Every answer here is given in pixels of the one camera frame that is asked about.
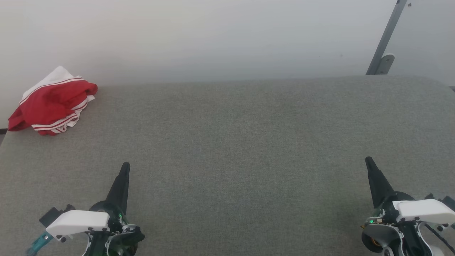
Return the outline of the red and white garment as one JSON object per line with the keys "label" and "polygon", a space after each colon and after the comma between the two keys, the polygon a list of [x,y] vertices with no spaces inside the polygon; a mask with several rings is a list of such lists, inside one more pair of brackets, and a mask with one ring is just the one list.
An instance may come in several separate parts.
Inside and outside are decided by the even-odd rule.
{"label": "red and white garment", "polygon": [[56,136],[74,127],[81,112],[95,99],[98,86],[73,76],[61,65],[24,92],[8,119],[8,131],[31,127],[42,136]]}

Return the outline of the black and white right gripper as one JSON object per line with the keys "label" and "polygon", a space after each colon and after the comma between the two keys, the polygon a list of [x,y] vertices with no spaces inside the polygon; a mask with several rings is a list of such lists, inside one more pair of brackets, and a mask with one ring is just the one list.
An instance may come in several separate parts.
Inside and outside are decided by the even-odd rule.
{"label": "black and white right gripper", "polygon": [[373,158],[365,158],[373,202],[373,222],[386,225],[400,222],[426,222],[442,226],[455,225],[455,212],[436,199],[415,200],[395,192]]}

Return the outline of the small post base bracket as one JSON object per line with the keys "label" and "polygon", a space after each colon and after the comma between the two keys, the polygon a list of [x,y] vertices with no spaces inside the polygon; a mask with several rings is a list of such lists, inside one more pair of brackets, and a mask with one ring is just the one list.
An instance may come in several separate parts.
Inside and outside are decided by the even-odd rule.
{"label": "small post base bracket", "polygon": [[388,54],[383,56],[377,66],[376,71],[374,72],[374,75],[386,75],[388,74],[391,66],[393,65],[393,62],[395,60],[395,55],[394,54]]}

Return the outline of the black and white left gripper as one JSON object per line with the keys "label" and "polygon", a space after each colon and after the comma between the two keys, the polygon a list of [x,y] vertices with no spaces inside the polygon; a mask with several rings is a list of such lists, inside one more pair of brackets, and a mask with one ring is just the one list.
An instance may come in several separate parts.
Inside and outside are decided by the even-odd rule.
{"label": "black and white left gripper", "polygon": [[130,164],[124,162],[115,178],[105,201],[89,210],[71,210],[63,213],[45,231],[62,240],[63,237],[87,232],[109,231],[119,234],[127,229],[127,200],[129,192]]}

